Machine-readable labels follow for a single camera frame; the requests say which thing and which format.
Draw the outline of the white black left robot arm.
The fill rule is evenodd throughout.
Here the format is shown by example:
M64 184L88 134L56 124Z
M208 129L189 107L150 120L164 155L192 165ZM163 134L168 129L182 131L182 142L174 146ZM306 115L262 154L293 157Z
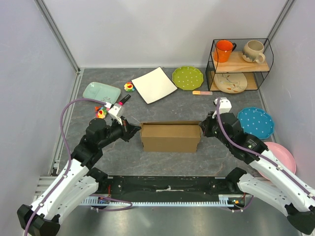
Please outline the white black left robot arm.
M93 193L104 193L108 175L94 167L102 149L118 139L129 141L140 126L125 118L111 125L101 118L90 121L85 135L74 148L65 168L31 205L21 205L18 219L26 236L55 236L62 221Z

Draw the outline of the brown cardboard box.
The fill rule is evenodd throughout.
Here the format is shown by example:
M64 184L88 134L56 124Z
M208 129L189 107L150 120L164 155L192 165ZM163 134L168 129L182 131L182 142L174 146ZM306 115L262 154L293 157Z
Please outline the brown cardboard box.
M199 121L141 123L140 138L146 152L194 153L201 140Z

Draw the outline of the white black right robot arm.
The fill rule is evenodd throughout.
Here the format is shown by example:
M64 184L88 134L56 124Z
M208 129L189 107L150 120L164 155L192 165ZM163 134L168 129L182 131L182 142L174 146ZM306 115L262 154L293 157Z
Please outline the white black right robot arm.
M261 181L235 168L227 176L230 193L249 193L279 210L298 231L310 235L315 230L315 190L284 166L258 137L245 133L233 113L210 112L200 124L205 137L220 140L237 159L267 177Z

